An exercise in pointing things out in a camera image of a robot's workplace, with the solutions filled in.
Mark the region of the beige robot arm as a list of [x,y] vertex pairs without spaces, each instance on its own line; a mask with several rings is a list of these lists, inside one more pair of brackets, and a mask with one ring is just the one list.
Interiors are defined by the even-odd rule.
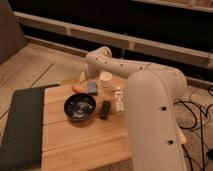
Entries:
[[116,59],[103,46],[86,55],[86,75],[104,70],[125,79],[124,113],[134,171],[187,171],[174,102],[187,88],[184,74],[151,62]]

